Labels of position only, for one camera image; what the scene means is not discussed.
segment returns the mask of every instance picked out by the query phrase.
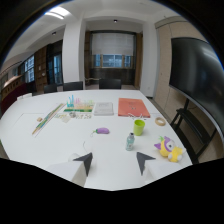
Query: red folder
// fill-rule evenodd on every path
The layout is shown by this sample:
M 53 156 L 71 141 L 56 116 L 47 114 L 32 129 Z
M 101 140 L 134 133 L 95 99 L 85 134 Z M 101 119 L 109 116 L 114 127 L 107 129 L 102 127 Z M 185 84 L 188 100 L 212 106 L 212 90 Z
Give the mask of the red folder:
M 140 117 L 150 117 L 145 104 L 140 99 L 119 98 L 118 116 L 130 116 L 130 114 Z

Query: window blind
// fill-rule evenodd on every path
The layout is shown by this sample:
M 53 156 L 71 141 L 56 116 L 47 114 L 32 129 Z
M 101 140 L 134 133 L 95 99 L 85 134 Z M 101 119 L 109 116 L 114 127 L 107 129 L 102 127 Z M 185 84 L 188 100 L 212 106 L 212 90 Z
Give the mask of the window blind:
M 92 38 L 92 55 L 119 54 L 133 56 L 133 35 L 96 33 Z

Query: yellow plush toy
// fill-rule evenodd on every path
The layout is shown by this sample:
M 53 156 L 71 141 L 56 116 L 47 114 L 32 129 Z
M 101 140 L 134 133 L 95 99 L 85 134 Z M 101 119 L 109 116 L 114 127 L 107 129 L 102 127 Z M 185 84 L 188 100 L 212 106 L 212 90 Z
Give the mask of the yellow plush toy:
M 170 162 L 178 162 L 182 159 L 182 154 L 186 149 L 177 147 L 175 142 L 168 137 L 160 137 L 161 143 L 154 146 L 160 150 L 162 156 L 168 157 Z

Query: white table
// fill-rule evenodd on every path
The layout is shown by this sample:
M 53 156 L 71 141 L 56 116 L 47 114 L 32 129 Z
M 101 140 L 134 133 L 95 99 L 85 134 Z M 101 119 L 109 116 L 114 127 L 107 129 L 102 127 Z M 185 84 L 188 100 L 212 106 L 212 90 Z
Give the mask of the white table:
M 113 116 L 93 116 L 91 119 L 71 119 L 63 123 L 53 118 L 43 130 L 33 137 L 32 127 L 38 117 L 55 103 L 66 103 L 68 97 L 94 102 L 112 102 Z M 135 136 L 134 148 L 126 151 L 127 136 L 133 131 L 134 120 L 118 116 L 118 98 L 142 99 L 151 118 L 146 118 L 142 136 Z M 158 160 L 163 158 L 154 144 L 159 136 L 167 136 L 176 144 L 183 144 L 168 123 L 155 124 L 155 118 L 162 117 L 150 101 L 137 90 L 84 90 L 44 94 L 15 102 L 1 119 L 1 140 L 10 160 L 31 164 L 46 169 L 52 164 L 67 162 L 77 153 L 80 156 L 93 153 L 93 160 L 85 188 L 121 190 L 139 188 L 145 185 L 140 174 L 136 152 Z M 93 130 L 106 127 L 110 134 L 90 134 Z M 192 165 L 187 153 L 179 162 L 182 167 Z

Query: water bottle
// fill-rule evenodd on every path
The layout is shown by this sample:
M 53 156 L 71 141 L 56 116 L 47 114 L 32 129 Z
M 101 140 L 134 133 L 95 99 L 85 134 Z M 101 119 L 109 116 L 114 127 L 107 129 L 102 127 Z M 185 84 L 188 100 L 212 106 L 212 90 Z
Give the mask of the water bottle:
M 134 134 L 130 133 L 129 136 L 127 137 L 126 150 L 128 151 L 132 150 L 134 141 L 135 141 Z

